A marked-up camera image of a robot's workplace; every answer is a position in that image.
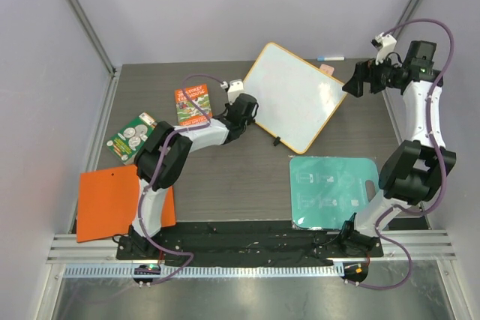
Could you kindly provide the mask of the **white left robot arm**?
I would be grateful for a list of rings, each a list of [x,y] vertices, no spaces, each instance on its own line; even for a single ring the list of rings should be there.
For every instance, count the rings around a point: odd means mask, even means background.
[[[254,122],[257,110],[257,99],[243,93],[204,124],[174,127],[162,121],[156,126],[134,159],[139,201],[127,237],[119,241],[118,250],[125,252],[125,257],[152,259],[158,254],[160,241],[155,235],[162,228],[163,206],[188,155],[238,139]]]

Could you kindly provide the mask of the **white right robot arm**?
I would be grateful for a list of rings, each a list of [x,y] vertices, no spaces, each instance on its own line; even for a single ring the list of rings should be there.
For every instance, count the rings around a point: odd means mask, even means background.
[[[443,75],[434,69],[437,45],[414,40],[405,58],[393,64],[390,56],[396,42],[381,37],[373,44],[376,58],[358,62],[342,89],[354,97],[363,95],[365,84],[373,94],[386,88],[400,90],[409,135],[383,165],[379,192],[364,210],[343,223],[337,243],[347,256],[368,254],[379,246],[381,230],[398,214],[414,214],[420,202],[432,200],[457,160],[447,150],[440,130]]]

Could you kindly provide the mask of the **yellow-framed whiteboard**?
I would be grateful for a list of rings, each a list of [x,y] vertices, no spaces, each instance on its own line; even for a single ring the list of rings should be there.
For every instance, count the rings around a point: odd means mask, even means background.
[[[297,154],[311,147],[347,96],[340,80],[273,42],[243,83],[259,104],[256,124]]]

